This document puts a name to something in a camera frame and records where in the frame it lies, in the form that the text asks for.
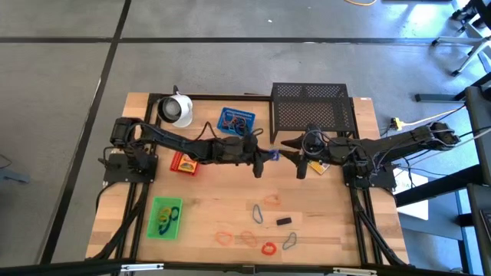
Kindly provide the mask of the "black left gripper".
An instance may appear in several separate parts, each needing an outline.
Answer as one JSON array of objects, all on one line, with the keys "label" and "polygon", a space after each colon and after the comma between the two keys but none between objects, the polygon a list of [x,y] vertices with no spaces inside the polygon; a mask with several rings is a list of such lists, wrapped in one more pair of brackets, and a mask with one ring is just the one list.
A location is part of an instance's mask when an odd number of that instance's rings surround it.
[{"label": "black left gripper", "polygon": [[[252,164],[252,172],[255,178],[261,178],[264,170],[264,161],[271,159],[271,155],[264,155],[258,147],[257,135],[250,133],[242,138],[243,161],[248,165]],[[264,154],[271,154],[270,150],[264,149]]]}]

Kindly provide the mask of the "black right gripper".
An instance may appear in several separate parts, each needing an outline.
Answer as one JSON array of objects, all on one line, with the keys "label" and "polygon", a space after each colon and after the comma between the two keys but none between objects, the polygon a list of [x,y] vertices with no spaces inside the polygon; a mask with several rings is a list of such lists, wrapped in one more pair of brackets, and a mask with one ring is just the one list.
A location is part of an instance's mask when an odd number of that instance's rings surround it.
[{"label": "black right gripper", "polygon": [[329,164],[320,160],[320,154],[326,146],[324,133],[318,126],[308,125],[302,138],[293,140],[283,140],[281,144],[301,151],[285,151],[285,157],[292,162],[299,162],[297,165],[297,178],[306,177],[307,168],[310,167],[318,175],[323,175],[329,168]]}]

